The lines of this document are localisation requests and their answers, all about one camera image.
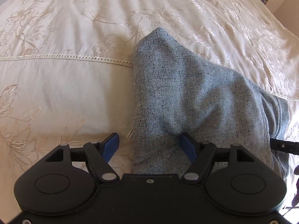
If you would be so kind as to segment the grey sweatpants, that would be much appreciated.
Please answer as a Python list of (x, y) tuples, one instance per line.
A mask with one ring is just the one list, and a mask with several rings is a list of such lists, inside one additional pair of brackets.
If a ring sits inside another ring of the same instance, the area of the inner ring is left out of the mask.
[(136, 174), (182, 175), (190, 162), (179, 146), (187, 133), (220, 148), (239, 144), (280, 177), (289, 155), (271, 149), (289, 123), (286, 100), (235, 70), (200, 58), (157, 28), (135, 47)]

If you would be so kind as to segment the cream embroidered bedspread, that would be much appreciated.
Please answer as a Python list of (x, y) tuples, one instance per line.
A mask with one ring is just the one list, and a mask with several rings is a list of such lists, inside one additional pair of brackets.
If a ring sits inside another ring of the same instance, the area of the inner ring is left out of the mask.
[(110, 161), (130, 173), (132, 52), (157, 27), (212, 63), (284, 98), (298, 141), (298, 38), (259, 0), (6, 0), (1, 5), (1, 220), (14, 183), (60, 144), (120, 135)]

